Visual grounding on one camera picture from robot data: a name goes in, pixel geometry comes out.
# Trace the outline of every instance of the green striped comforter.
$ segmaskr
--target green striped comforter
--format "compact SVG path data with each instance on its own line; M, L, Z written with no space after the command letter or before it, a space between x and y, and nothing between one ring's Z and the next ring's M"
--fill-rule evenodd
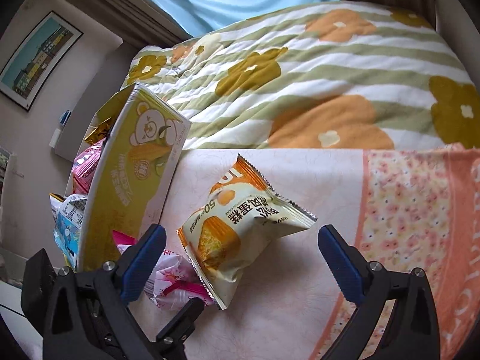
M185 149L480 147L480 98L421 17L333 2L253 17L172 49L139 81L192 121Z

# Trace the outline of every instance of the orange flower pattern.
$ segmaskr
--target orange flower pattern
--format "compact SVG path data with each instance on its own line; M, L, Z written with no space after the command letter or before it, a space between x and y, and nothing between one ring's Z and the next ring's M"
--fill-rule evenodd
M319 40L328 42L347 42L354 35L369 35L376 29L372 23L349 9L334 9L305 26L307 32L316 32Z
M191 44L191 45L179 44L177 47L175 47L173 49L173 55L172 55L172 58L171 58L171 63L174 64L179 59L188 55L188 53L193 48L193 46L194 46L193 44Z
M374 125L374 107L359 95L317 100L287 109L272 124L272 148L393 149L390 137Z

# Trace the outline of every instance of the picture frame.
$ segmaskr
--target picture frame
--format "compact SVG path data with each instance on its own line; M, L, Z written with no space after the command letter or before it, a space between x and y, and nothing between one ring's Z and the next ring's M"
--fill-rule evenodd
M3 67L0 92L28 112L53 69L82 35L54 11L49 12Z

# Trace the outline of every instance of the orange snack wrapper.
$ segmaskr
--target orange snack wrapper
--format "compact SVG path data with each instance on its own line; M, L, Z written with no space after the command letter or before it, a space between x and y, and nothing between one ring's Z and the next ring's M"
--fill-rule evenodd
M212 187L207 204L178 229L190 261L222 310L243 274L274 239L310 228L317 218L279 196L241 155Z

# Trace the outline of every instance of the yellow box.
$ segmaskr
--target yellow box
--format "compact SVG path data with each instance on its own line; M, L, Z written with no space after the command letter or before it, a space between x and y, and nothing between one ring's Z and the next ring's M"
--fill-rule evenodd
M92 125L108 118L115 122L88 193L78 271L119 257L112 230L138 238L159 221L191 125L138 83L112 96Z

